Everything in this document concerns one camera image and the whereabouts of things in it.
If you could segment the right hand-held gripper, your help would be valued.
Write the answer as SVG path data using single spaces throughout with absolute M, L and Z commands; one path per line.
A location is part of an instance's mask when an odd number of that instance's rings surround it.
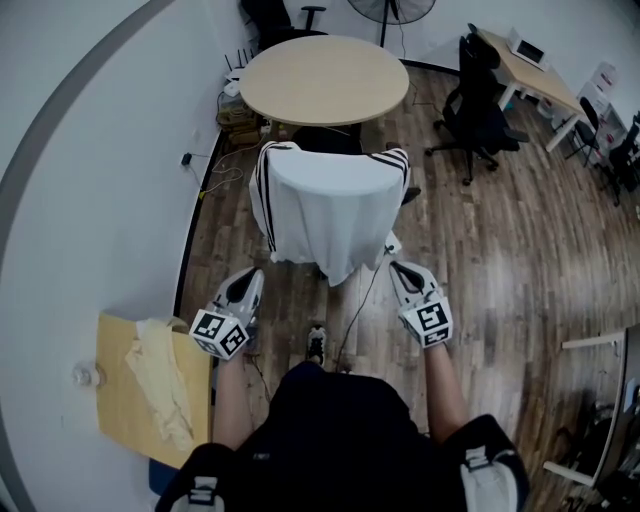
M 453 334 L 453 318 L 448 298 L 437 288 L 433 274 L 408 261 L 389 265 L 392 285 L 400 305 L 399 318 L 422 349 L 446 344 Z M 426 294 L 412 303 L 415 293 Z

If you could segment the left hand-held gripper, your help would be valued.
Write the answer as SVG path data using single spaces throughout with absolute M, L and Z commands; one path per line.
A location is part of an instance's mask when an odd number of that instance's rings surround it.
M 209 355 L 231 360 L 257 336 L 257 310 L 263 287 L 264 272 L 258 267 L 231 275 L 206 307 L 197 312 L 189 335 Z

